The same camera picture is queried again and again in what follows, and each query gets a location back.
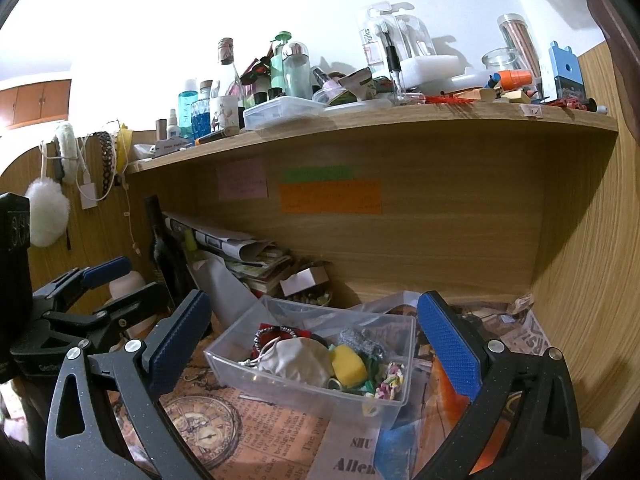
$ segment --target clock print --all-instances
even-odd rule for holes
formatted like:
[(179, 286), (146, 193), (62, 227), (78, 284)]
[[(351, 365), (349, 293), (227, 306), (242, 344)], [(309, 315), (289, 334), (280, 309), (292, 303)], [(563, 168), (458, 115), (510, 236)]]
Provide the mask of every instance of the clock print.
[(211, 469), (229, 458), (240, 440), (238, 410), (219, 397), (178, 397), (164, 406), (174, 426), (202, 465)]

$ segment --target dark glass bottle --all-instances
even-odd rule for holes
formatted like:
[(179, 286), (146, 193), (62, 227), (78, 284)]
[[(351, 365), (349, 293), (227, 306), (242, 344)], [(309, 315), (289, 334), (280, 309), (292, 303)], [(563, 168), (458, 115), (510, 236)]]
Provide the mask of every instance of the dark glass bottle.
[(154, 266), (156, 280), (164, 283), (169, 290), (175, 309), (194, 288), (197, 288), (187, 268), (180, 244), (172, 237), (164, 224), (157, 195), (145, 198), (146, 215), (151, 224), (153, 241), (149, 257)]

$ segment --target wooden desk cubicle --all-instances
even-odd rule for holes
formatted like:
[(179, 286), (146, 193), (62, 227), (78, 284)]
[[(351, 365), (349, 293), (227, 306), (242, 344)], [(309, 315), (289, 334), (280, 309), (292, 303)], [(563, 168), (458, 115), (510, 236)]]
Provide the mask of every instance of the wooden desk cubicle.
[[(331, 261), (337, 306), (405, 289), (434, 288), (448, 300), (514, 300), (533, 291), (538, 319), (567, 358), (582, 424), (612, 445), (640, 387), (640, 150), (622, 121), (606, 45), (580, 63), (608, 117), (545, 108), (537, 120), (518, 105), (417, 105), (295, 121), (134, 163), (127, 177), (134, 237), (144, 253), (143, 197), (158, 193), (165, 210)], [(96, 139), (88, 152), (97, 180)], [(254, 156), (269, 197), (220, 202), (216, 165)], [(382, 214), (283, 214), (283, 172), (329, 164), (378, 183)], [(24, 193), (39, 171), (34, 148), (0, 176), (0, 190)], [(72, 248), (64, 239), (31, 248), (33, 286), (121, 254), (150, 280), (148, 259), (131, 246), (123, 190), (84, 211), (75, 187), (65, 193)], [(107, 298), (94, 291), (76, 309)]]

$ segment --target blue gripper pad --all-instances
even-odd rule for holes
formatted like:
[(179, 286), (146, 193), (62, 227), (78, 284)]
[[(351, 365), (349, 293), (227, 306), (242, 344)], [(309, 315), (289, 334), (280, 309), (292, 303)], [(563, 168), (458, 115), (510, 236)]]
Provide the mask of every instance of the blue gripper pad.
[(175, 388), (210, 321), (209, 297), (192, 290), (171, 317), (161, 320), (146, 337), (142, 367), (148, 374), (147, 390), (152, 399)]
[(95, 267), (90, 267), (82, 273), (81, 285), (86, 288), (97, 288), (106, 283), (117, 280), (131, 272), (131, 262), (126, 256), (114, 258)]
[(476, 330), (458, 318), (442, 297), (431, 290), (418, 300), (418, 322), (459, 395), (473, 401), (488, 368), (484, 342)]

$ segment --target metal screw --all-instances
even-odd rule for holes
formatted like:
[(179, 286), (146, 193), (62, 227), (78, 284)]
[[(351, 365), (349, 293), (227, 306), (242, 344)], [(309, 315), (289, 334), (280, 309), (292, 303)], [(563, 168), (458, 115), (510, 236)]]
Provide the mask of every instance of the metal screw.
[(77, 346), (74, 346), (71, 350), (69, 350), (69, 352), (66, 353), (66, 358), (76, 359), (80, 356), (81, 353), (82, 351)]
[(487, 346), (489, 347), (489, 350), (494, 354), (504, 352), (504, 343), (502, 341), (498, 341), (497, 339), (491, 339), (491, 341), (487, 343)]
[(551, 357), (554, 361), (559, 361), (562, 359), (562, 352), (559, 351), (558, 348), (552, 346), (549, 349), (549, 357)]
[(127, 352), (137, 352), (142, 347), (142, 341), (140, 339), (132, 339), (131, 341), (127, 341), (127, 344), (124, 345), (124, 349)]

